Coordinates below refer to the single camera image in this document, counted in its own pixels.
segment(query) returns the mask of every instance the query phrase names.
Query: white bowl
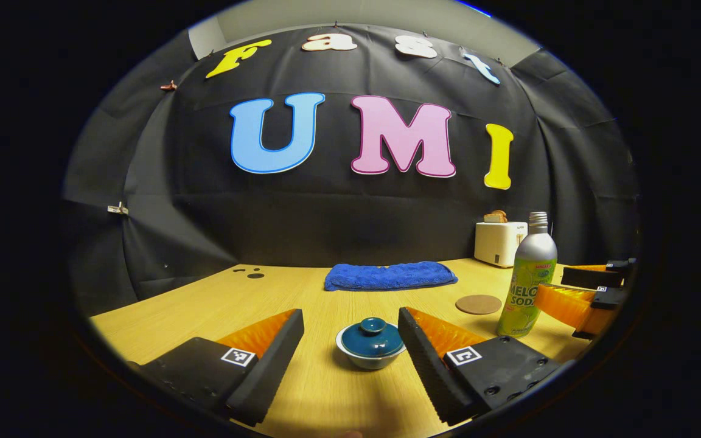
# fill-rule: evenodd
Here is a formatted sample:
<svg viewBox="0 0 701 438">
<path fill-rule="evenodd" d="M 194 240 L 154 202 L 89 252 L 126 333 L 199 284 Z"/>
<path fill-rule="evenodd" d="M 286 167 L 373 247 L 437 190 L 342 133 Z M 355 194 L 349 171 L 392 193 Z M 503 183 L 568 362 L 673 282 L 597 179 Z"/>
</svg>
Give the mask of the white bowl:
<svg viewBox="0 0 701 438">
<path fill-rule="evenodd" d="M 359 368 L 364 368 L 364 369 L 381 369 L 389 365 L 389 363 L 392 363 L 397 356 L 402 354 L 407 348 L 404 346 L 404 343 L 402 344 L 401 348 L 398 349 L 397 351 L 385 355 L 385 356 L 380 356 L 379 358 L 366 358 L 364 356 L 360 355 L 354 355 L 353 353 L 347 351 L 345 346 L 343 346 L 343 333 L 345 333 L 345 330 L 355 326 L 356 324 L 351 324 L 348 327 L 343 328 L 340 330 L 339 333 L 337 333 L 337 337 L 334 339 L 334 341 L 337 343 L 337 347 L 345 353 L 345 355 L 348 357 L 350 361 L 353 362 L 354 365 L 358 366 Z"/>
</svg>

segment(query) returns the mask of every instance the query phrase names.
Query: letter m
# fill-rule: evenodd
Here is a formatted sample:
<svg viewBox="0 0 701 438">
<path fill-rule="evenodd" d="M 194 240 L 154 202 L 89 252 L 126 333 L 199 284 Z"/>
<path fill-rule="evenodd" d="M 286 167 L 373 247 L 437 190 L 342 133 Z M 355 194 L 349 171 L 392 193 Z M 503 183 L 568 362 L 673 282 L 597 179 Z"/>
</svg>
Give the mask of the letter m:
<svg viewBox="0 0 701 438">
<path fill-rule="evenodd" d="M 411 124 L 406 125 L 386 97 L 356 96 L 350 104 L 361 111 L 361 153 L 350 164 L 354 172 L 364 175 L 386 173 L 390 164 L 382 154 L 382 142 L 385 141 L 400 172 L 410 168 L 418 147 L 423 144 L 422 158 L 415 165 L 418 173 L 436 178 L 456 174 L 448 144 L 448 119 L 451 116 L 448 109 L 424 103 L 416 111 Z"/>
</svg>

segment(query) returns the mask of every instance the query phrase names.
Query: letter u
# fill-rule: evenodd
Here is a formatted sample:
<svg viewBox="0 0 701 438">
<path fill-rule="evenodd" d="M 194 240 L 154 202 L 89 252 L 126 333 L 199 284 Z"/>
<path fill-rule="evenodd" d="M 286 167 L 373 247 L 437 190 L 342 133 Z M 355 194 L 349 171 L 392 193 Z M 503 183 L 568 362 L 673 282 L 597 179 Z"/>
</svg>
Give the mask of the letter u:
<svg viewBox="0 0 701 438">
<path fill-rule="evenodd" d="M 291 141 L 288 146 L 265 149 L 261 143 L 264 113 L 272 108 L 271 99 L 254 99 L 234 105 L 231 130 L 231 159 L 240 169 L 256 174 L 284 172 L 299 166 L 315 146 L 315 109 L 326 97 L 320 92 L 300 92 L 286 97 L 294 108 Z"/>
</svg>

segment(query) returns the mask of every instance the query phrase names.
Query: table surface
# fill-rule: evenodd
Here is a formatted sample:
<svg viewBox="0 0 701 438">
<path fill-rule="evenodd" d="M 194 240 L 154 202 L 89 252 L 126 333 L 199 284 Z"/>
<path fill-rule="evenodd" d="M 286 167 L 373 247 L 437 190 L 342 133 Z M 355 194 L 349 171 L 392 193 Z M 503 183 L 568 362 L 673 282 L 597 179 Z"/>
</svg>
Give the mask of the table surface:
<svg viewBox="0 0 701 438">
<path fill-rule="evenodd" d="M 456 274 L 458 283 L 376 292 L 325 291 L 330 268 L 237 265 L 91 320 L 120 356 L 145 364 L 193 336 L 214 341 L 276 313 L 301 308 L 304 336 L 267 417 L 253 430 L 275 437 L 329 438 L 359 430 L 364 438 L 421 438 L 451 427 L 434 412 L 408 352 L 384 369 L 366 371 L 351 365 L 334 340 L 343 327 L 366 317 L 396 324 L 403 306 L 495 338 L 501 310 L 470 315 L 456 308 L 456 300 L 490 294 L 504 302 L 512 269 L 475 259 L 441 263 Z M 552 283 L 559 283 L 563 267 L 557 266 Z M 249 278 L 250 274 L 264 276 Z M 542 313 L 520 341 L 563 362 L 589 344 L 573 338 L 573 331 Z"/>
</svg>

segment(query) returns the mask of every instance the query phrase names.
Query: cork coaster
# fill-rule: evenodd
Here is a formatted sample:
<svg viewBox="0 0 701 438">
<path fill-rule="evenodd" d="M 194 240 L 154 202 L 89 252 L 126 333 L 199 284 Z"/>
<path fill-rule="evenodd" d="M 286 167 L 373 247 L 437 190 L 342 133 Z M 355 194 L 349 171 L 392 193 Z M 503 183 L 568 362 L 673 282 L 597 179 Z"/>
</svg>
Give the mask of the cork coaster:
<svg viewBox="0 0 701 438">
<path fill-rule="evenodd" d="M 460 297 L 456 307 L 465 313 L 473 315 L 487 315 L 494 313 L 501 307 L 501 300 L 495 296 L 466 296 Z"/>
</svg>

